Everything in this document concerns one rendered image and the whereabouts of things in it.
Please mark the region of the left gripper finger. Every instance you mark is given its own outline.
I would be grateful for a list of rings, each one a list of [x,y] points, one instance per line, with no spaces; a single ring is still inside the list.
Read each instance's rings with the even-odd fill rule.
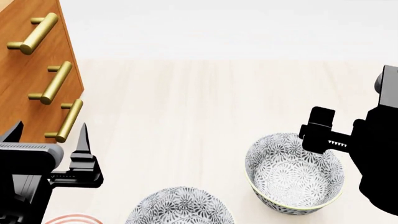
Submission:
[[[0,142],[18,143],[21,139],[23,128],[23,122],[18,121],[12,128],[0,136]]]
[[[76,150],[70,155],[70,169],[99,169],[99,163],[91,153],[86,123],[83,123]]]

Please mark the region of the black white patterned bowl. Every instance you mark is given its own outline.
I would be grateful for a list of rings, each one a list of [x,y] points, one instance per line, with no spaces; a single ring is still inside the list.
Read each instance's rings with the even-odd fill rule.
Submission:
[[[310,214],[331,204],[342,194],[345,181],[333,151],[306,151],[295,133],[258,139],[246,153],[245,174],[265,205],[289,215]]]
[[[231,212],[205,190],[179,186],[143,199],[125,224],[236,224]]]

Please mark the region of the wooden drawer cabinet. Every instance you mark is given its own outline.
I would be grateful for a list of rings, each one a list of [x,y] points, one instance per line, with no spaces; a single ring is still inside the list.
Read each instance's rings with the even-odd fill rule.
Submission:
[[[7,49],[7,42],[23,42],[35,29],[30,18],[50,12],[56,13],[58,22],[31,55]],[[55,76],[47,67],[64,61],[73,67],[53,102],[29,100],[29,93],[43,93]],[[58,132],[68,113],[61,104],[80,99],[83,90],[60,0],[12,0],[0,11],[0,134],[22,121],[22,142],[56,143],[44,134]]]

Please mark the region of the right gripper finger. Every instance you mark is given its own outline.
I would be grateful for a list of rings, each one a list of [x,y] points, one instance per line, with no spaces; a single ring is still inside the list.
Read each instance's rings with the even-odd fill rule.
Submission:
[[[327,150],[334,116],[335,110],[319,106],[312,108],[308,123],[303,124],[299,132],[306,151],[323,154]]]

